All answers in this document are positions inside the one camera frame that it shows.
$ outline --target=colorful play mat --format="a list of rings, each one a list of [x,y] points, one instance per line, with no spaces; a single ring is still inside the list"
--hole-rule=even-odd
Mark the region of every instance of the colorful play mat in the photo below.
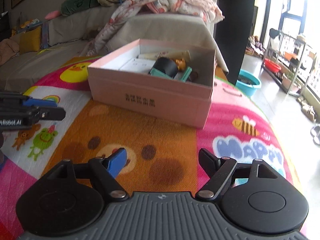
[[[109,156],[120,147],[127,149],[128,158],[117,181],[129,193],[194,194],[208,180],[197,160],[203,147],[242,163],[263,159],[300,189],[295,168],[269,121],[231,84],[215,79],[212,106],[200,130],[93,101],[87,66],[95,60],[73,58],[26,92],[58,103],[67,113],[63,121],[40,121],[28,131],[4,133],[0,239],[13,240],[23,232],[15,213],[17,200],[56,163],[64,158],[84,163],[95,156]]]

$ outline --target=cartoon duck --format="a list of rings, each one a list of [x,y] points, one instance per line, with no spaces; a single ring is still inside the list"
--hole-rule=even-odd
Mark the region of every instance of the cartoon duck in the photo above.
[[[87,67],[91,62],[80,62],[72,65],[63,71],[60,75],[60,79],[68,83],[78,83],[83,82],[88,79]]]
[[[52,145],[54,137],[56,137],[57,134],[58,132],[55,131],[54,124],[51,125],[49,129],[43,128],[33,139],[33,146],[30,147],[31,152],[28,158],[33,156],[34,161],[36,161],[40,154],[43,155],[43,150],[48,149]]]

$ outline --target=cartoon bee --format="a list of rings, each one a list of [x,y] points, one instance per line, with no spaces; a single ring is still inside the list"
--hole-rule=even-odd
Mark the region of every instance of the cartoon bee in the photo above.
[[[232,121],[232,124],[239,131],[251,135],[258,136],[260,133],[255,129],[256,122],[254,120],[250,120],[246,115],[243,116],[243,119],[236,118]]]

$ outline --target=yellow pillow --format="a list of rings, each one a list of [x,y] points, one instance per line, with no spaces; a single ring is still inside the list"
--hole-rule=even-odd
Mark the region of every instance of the yellow pillow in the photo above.
[[[38,51],[41,43],[41,27],[33,31],[22,33],[20,37],[20,54]]]

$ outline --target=pink pillow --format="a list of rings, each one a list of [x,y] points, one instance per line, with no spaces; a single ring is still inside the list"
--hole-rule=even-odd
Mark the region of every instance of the pink pillow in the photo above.
[[[45,19],[46,20],[52,20],[54,18],[57,18],[61,15],[61,12],[60,11],[53,11],[53,12],[50,12],[46,15]]]

